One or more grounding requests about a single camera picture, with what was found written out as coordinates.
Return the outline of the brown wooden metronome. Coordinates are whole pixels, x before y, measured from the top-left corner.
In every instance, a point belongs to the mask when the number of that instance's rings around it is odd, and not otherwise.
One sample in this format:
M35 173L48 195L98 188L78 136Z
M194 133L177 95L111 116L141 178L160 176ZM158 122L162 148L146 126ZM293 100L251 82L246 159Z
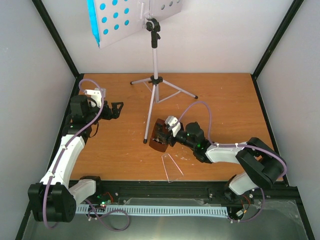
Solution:
M156 120L155 124L165 124L165 121L163 119L158 118ZM149 146L152 149L154 149L154 150L156 150L158 152L165 153L167 148L168 148L168 145L161 144L161 143L156 142L154 140L154 134L155 134L154 127L153 127L153 130L152 130L152 133L151 133L151 137L150 137L150 140L149 140Z

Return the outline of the clear plastic metronome cover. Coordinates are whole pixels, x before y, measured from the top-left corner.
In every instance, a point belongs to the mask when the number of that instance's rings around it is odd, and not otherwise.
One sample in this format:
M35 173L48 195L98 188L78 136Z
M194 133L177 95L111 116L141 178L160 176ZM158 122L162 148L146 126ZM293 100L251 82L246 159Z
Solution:
M168 183L180 180L184 176L182 170L169 153L163 154L161 159Z

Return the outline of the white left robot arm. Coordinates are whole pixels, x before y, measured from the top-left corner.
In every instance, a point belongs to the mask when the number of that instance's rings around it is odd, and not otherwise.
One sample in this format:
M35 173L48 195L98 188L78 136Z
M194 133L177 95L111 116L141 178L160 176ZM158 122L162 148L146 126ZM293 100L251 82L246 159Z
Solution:
M92 126L98 126L99 120L119 118L123 106L123 102L108 103L93 93L71 98L68 123L63 127L57 153L44 177L39 183L31 184L27 192L37 222L69 223L87 198L95 202L103 198L99 176L83 176L73 186L69 186L70 177L81 151L92 137Z

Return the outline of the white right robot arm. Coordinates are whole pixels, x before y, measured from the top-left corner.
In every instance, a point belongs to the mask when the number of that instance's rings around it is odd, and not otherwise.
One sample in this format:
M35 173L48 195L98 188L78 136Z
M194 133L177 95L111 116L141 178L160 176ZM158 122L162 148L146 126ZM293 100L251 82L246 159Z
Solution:
M283 158L257 137L244 143L211 143L197 122L183 126L180 122L168 123L158 119L152 130L150 147L158 152L165 152L176 143L191 149L201 163L241 165L244 172L232 176L223 190L225 199L230 203L234 203L248 191L271 189L287 171Z

